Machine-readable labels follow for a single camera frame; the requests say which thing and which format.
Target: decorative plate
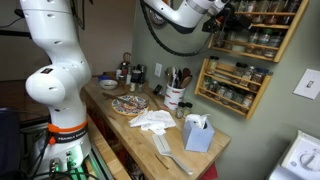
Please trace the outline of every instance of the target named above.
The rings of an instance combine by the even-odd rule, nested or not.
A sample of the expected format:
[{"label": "decorative plate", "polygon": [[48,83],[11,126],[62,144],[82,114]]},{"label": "decorative plate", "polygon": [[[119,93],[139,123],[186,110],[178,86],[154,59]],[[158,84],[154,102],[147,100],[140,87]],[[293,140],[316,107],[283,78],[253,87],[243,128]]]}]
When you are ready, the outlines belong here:
[{"label": "decorative plate", "polygon": [[[134,104],[145,104],[146,103],[145,99],[138,97],[138,96],[126,95],[126,96],[120,96],[119,98],[124,99],[124,100],[129,101]],[[112,109],[116,113],[126,115],[126,116],[137,116],[144,111],[144,109],[139,109],[135,106],[131,106],[131,105],[126,104],[126,103],[119,101],[117,99],[114,99],[112,101],[111,106],[112,106]]]}]

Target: wooden spice rack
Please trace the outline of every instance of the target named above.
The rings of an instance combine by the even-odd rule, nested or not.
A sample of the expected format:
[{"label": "wooden spice rack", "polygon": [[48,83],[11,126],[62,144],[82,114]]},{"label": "wooden spice rack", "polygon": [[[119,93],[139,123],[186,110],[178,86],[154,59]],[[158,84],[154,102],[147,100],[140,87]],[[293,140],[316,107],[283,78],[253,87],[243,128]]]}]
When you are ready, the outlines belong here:
[{"label": "wooden spice rack", "polygon": [[281,29],[286,31],[286,35],[281,43],[281,45],[278,48],[275,47],[269,47],[269,46],[261,46],[261,45],[256,45],[256,44],[250,44],[248,42],[240,42],[240,41],[226,41],[226,40],[221,40],[224,43],[229,43],[232,45],[238,45],[238,46],[251,46],[251,47],[260,47],[262,49],[273,49],[277,50],[276,55],[273,58],[268,58],[265,56],[261,55],[256,55],[256,54],[251,54],[251,53],[246,53],[246,52],[241,52],[241,51],[235,51],[235,50],[229,50],[229,49],[224,49],[224,48],[219,48],[214,46],[214,35],[211,37],[211,41],[209,43],[209,48],[213,50],[218,50],[218,51],[223,51],[227,53],[234,53],[242,56],[247,56],[247,57],[252,57],[256,59],[261,59],[261,60],[266,60],[266,61],[272,61],[272,62],[279,62],[282,58],[282,55],[285,52],[286,47],[288,46],[288,43],[290,42],[305,10],[306,7],[309,3],[309,0],[302,0],[301,4],[299,6],[299,9],[296,13],[285,13],[285,12],[277,12],[277,13],[271,13],[271,12],[235,12],[235,14],[252,14],[252,15],[276,15],[276,16],[294,16],[294,19],[290,25],[267,25],[267,24],[252,24],[252,27],[256,28],[269,28],[269,29]]},{"label": "wooden spice rack", "polygon": [[[217,64],[216,69],[213,70],[214,71],[213,74],[207,74],[206,73],[207,70],[211,70],[212,71],[212,69],[207,68],[208,67],[208,63],[209,63],[209,59],[205,59],[203,64],[202,64],[202,68],[201,68],[201,71],[200,71],[200,74],[199,74],[197,86],[196,86],[196,89],[195,89],[195,94],[196,95],[200,95],[200,96],[202,96],[204,98],[207,98],[210,101],[213,101],[213,102],[215,102],[215,103],[217,103],[217,104],[219,104],[219,105],[221,105],[221,106],[223,106],[223,107],[225,107],[227,109],[230,109],[230,110],[232,110],[232,111],[234,111],[234,112],[236,112],[238,114],[241,114],[241,115],[245,116],[246,119],[250,119],[252,117],[253,113],[255,112],[255,110],[256,110],[259,102],[260,102],[260,99],[261,99],[263,93],[265,92],[265,90],[266,90],[266,88],[267,88],[267,86],[268,86],[268,84],[269,84],[269,82],[271,80],[271,75],[266,75],[264,80],[263,80],[263,82],[260,84],[260,83],[256,83],[256,82],[249,81],[249,80],[246,80],[246,79],[242,79],[242,78],[240,78],[238,76],[232,75],[235,67],[227,65],[227,64],[222,64],[222,63],[218,63]],[[248,108],[246,108],[245,106],[243,106],[241,104],[238,104],[238,103],[236,103],[236,102],[234,102],[232,100],[229,100],[229,99],[224,98],[223,96],[220,96],[217,93],[214,93],[214,92],[208,91],[207,89],[202,88],[202,83],[203,83],[205,77],[210,77],[212,79],[215,79],[218,82],[223,82],[223,83],[226,83],[228,85],[234,86],[236,88],[243,89],[243,90],[245,90],[247,92],[254,93],[255,94],[255,99],[253,100],[251,107],[248,109]],[[260,86],[260,88],[259,88],[258,91],[252,91],[247,87],[241,86],[239,84],[232,83],[229,80],[231,78],[237,78],[237,79],[240,79],[240,80],[247,81],[249,83],[253,83],[255,85]],[[223,104],[221,101],[218,101],[218,100],[216,100],[216,99],[214,99],[212,97],[207,96],[205,93],[201,93],[201,91],[205,91],[205,93],[210,93],[210,94],[212,94],[214,96],[218,96],[221,99],[224,99],[224,100],[226,100],[228,102],[232,102],[233,104],[236,104],[236,105],[240,106],[241,108],[248,109],[248,111],[247,111],[247,113],[244,113],[244,112],[242,112],[242,111],[240,111],[238,109],[234,109],[229,105]]]}]

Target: light switch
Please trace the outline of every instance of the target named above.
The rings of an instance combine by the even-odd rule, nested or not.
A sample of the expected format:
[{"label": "light switch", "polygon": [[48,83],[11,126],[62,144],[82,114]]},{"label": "light switch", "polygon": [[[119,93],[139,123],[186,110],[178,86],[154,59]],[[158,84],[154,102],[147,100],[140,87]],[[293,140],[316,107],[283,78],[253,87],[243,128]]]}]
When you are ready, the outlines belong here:
[{"label": "light switch", "polygon": [[320,71],[307,69],[299,81],[294,94],[315,99],[320,91]]}]

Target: blue tissue box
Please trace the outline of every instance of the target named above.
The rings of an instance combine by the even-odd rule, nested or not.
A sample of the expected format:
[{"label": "blue tissue box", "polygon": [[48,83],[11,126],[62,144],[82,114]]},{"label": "blue tissue box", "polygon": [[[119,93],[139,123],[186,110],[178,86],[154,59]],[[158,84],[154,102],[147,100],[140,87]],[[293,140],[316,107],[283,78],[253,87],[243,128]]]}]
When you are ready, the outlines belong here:
[{"label": "blue tissue box", "polygon": [[199,128],[195,122],[186,121],[182,131],[182,140],[185,150],[197,151],[197,152],[207,152],[213,135],[214,129],[208,120],[206,120],[206,128]]}]

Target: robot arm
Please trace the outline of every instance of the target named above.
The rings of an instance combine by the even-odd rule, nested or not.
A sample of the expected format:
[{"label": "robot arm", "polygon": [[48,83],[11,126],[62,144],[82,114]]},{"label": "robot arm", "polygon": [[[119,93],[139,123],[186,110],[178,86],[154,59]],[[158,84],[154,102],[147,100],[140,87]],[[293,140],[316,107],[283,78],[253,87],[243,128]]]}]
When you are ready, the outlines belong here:
[{"label": "robot arm", "polygon": [[[77,168],[89,154],[91,145],[86,133],[86,106],[81,88],[90,80],[91,71],[79,46],[71,0],[20,0],[33,41],[49,55],[52,64],[32,74],[26,89],[51,116],[48,129],[53,140],[45,146],[38,173],[48,172],[50,162],[58,162],[61,171]],[[160,13],[181,33],[190,33],[211,8],[219,13],[228,0],[183,0],[172,10],[161,0],[141,0]],[[34,146],[35,157],[41,154],[46,138]]]},{"label": "robot arm", "polygon": [[228,0],[183,0],[177,10],[162,0],[143,0],[145,5],[164,17],[178,32],[192,33],[201,18],[209,11],[218,14]]}]

